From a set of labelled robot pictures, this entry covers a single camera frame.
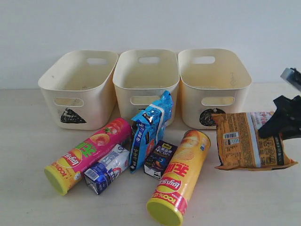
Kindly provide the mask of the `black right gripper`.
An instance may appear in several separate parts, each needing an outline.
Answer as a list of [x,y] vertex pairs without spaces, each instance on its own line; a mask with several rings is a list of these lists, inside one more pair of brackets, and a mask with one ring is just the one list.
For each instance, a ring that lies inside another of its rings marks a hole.
[[259,129],[261,138],[280,135],[283,140],[301,137],[301,96],[289,99],[283,95],[273,100],[276,111]]

